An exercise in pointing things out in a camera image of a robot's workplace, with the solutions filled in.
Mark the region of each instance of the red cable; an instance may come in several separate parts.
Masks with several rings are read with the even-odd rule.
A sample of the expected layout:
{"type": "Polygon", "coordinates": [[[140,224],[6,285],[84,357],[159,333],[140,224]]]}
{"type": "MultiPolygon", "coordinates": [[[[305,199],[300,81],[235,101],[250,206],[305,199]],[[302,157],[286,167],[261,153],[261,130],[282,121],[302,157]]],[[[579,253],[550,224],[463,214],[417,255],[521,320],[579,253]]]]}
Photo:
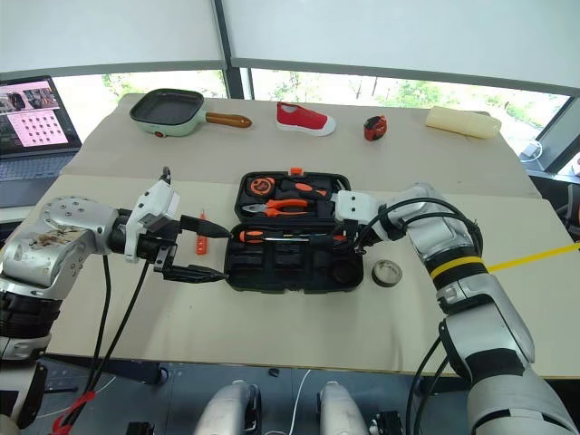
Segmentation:
{"type": "Polygon", "coordinates": [[[65,424],[64,426],[61,426],[63,419],[77,408],[83,406],[83,404],[93,400],[95,395],[96,393],[94,391],[87,391],[85,394],[79,397],[72,404],[71,408],[69,408],[63,415],[54,421],[51,435],[68,435],[73,426],[72,424],[65,424]]]}

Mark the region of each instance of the red canvas shoe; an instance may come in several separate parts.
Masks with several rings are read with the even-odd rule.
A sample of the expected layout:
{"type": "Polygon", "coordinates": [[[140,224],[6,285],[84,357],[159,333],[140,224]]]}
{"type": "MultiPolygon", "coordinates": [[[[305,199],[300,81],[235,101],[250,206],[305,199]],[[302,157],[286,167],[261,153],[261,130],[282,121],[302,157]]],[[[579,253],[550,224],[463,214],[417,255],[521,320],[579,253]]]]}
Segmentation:
{"type": "Polygon", "coordinates": [[[280,130],[303,131],[314,136],[326,136],[336,128],[336,121],[330,116],[280,101],[277,105],[275,124],[280,130]]]}

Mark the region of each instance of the black toolbox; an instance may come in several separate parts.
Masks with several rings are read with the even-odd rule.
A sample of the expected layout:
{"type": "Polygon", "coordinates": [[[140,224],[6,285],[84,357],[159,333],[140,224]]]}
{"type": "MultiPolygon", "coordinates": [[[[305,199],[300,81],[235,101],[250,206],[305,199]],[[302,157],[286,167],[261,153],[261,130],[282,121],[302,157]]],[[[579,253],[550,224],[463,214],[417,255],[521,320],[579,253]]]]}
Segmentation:
{"type": "Polygon", "coordinates": [[[333,193],[350,189],[342,175],[304,173],[297,168],[246,174],[234,207],[241,223],[231,230],[233,237],[227,243],[227,282],[239,291],[274,294],[285,290],[308,294],[353,290],[363,280],[363,260],[342,232],[334,233],[331,201],[333,193]],[[259,210],[267,208],[271,200],[286,202],[270,202],[275,207],[259,210]],[[258,210],[247,211],[248,206],[258,210]],[[284,214],[266,215],[280,212],[284,214]],[[281,240],[258,240],[260,237],[281,240]]]}

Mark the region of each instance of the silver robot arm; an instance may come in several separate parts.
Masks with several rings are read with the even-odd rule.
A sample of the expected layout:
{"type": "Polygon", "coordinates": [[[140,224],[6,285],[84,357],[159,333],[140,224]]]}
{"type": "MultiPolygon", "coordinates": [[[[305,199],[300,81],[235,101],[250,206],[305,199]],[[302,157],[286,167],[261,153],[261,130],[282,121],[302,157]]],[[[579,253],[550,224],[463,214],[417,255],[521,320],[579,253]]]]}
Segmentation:
{"type": "Polygon", "coordinates": [[[207,237],[230,234],[195,217],[173,220],[179,196],[169,183],[166,169],[134,211],[87,198],[55,198],[35,224],[9,240],[0,256],[0,433],[9,424],[23,429],[34,421],[46,380],[36,360],[87,256],[113,252],[128,262],[142,258],[168,280],[202,283],[225,277],[208,267],[173,265],[183,230],[207,237]]]}
{"type": "Polygon", "coordinates": [[[422,201],[394,207],[412,198],[443,200],[426,183],[413,185],[388,204],[344,190],[336,196],[335,216],[368,224],[381,214],[369,239],[396,240],[405,234],[411,239],[447,315],[439,333],[449,362],[471,382],[471,433],[577,435],[564,404],[531,368],[535,350],[530,332],[481,261],[477,234],[456,218],[427,217],[451,212],[441,204],[422,201]]]}

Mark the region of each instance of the orange-handled pliers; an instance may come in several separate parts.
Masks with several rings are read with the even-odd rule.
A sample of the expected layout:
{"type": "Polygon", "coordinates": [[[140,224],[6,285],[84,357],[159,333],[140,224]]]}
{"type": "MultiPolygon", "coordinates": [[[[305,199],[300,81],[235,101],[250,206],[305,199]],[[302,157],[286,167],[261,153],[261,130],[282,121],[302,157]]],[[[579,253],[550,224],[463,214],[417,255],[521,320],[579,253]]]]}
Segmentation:
{"type": "Polygon", "coordinates": [[[284,207],[308,207],[311,202],[305,199],[270,199],[265,204],[252,204],[250,206],[243,206],[242,210],[250,213],[264,213],[268,218],[276,218],[278,216],[298,216],[298,215],[313,215],[306,211],[280,211],[284,207]]]}

